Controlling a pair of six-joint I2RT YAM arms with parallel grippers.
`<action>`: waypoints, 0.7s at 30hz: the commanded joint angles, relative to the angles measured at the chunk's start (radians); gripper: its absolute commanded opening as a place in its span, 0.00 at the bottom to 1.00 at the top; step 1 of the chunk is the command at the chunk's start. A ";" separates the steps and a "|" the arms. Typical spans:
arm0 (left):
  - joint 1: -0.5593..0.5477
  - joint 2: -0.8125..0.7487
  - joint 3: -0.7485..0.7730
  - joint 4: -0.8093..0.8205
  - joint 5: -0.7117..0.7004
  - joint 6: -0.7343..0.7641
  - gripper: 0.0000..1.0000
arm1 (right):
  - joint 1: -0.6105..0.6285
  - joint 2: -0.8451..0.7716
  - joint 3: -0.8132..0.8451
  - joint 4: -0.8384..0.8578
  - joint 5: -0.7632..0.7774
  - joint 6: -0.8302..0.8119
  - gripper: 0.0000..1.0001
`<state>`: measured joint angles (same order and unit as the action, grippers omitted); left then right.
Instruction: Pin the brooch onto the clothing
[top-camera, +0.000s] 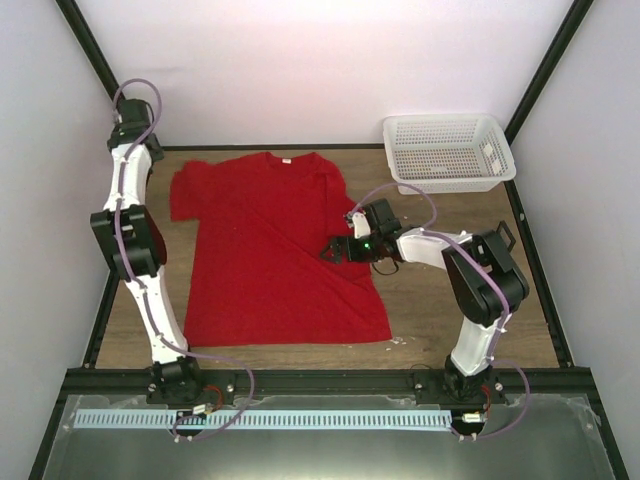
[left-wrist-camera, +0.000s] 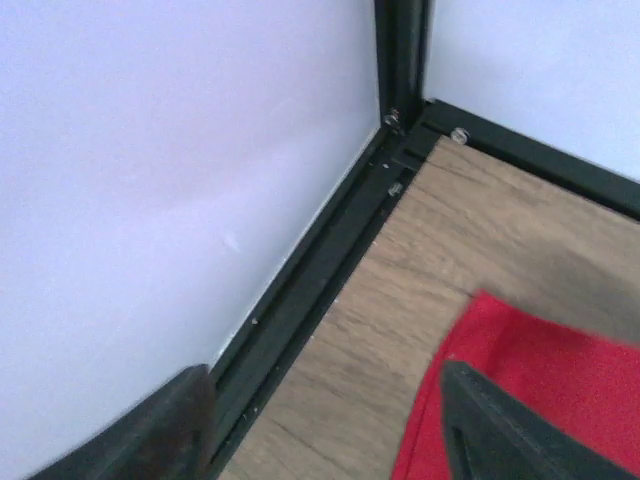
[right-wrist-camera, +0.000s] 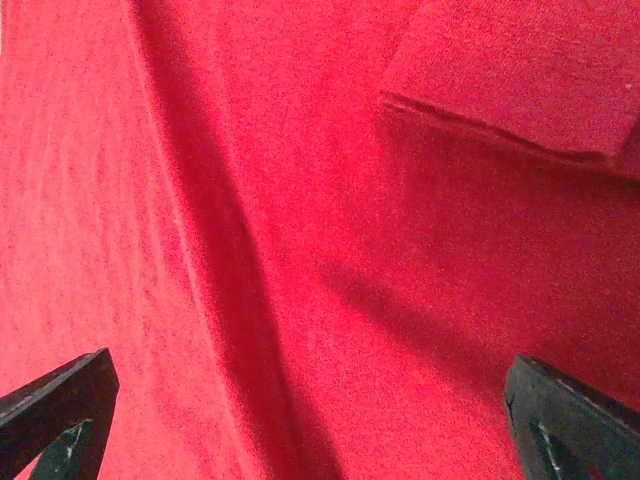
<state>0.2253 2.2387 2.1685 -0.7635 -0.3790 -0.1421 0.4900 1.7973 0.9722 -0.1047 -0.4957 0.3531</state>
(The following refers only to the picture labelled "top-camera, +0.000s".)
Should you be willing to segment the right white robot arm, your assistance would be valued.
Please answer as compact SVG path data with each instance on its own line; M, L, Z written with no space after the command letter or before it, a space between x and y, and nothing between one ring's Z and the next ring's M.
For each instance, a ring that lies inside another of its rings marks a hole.
M488 381L506 325L530 292L501 230L446 234L404 226L389 202L376 200L346 215L350 233L330 238L320 257L334 264L419 263L444 270L463 321L445 360L443 389L458 403L479 394Z

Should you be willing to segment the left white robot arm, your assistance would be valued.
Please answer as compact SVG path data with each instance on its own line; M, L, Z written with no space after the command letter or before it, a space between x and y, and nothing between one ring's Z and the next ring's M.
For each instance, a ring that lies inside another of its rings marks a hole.
M113 174L107 200L90 225L109 266L132 295L151 349L149 397L191 404L204 392L197 360L178 326L165 282L165 241L146 207L153 164L163 158L148 102L118 100L107 141Z

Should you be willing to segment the red t-shirt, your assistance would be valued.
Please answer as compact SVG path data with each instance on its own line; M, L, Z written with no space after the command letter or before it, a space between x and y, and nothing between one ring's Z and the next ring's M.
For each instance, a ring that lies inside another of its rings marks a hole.
M338 167L316 153L191 160L170 217L198 224L184 334L194 347L387 341L370 268L330 263L352 208Z

